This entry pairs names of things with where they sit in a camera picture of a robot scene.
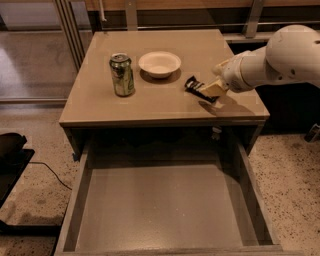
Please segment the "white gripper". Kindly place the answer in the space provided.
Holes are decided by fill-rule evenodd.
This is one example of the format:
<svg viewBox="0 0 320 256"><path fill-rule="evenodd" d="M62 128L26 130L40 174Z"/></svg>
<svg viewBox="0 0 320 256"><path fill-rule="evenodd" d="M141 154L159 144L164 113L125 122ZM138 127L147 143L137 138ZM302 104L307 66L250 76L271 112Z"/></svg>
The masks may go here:
<svg viewBox="0 0 320 256"><path fill-rule="evenodd" d="M245 56L247 53L240 53L215 65L212 72L221 77L203 85L199 92L206 97L219 97L223 96L228 89L235 93L253 90L253 87L245 82L241 72L241 64Z"/></svg>

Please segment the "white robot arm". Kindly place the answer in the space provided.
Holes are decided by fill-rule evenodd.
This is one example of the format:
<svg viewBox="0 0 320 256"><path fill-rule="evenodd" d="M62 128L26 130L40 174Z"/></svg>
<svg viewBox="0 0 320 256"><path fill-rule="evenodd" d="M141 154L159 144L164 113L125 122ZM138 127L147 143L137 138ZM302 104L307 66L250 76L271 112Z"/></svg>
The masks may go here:
<svg viewBox="0 0 320 256"><path fill-rule="evenodd" d="M237 54L213 69L216 79L200 87L207 97L298 82L320 87L320 33L303 25L276 31L267 45Z"/></svg>

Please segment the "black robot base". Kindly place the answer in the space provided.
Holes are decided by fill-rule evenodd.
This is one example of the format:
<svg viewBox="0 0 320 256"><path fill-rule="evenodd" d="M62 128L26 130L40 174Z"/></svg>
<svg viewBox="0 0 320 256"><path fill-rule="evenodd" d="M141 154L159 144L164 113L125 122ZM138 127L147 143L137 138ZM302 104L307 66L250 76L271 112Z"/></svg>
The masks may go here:
<svg viewBox="0 0 320 256"><path fill-rule="evenodd" d="M35 153L33 149L24 149L26 143L26 137L18 133L0 135L0 207Z"/></svg>

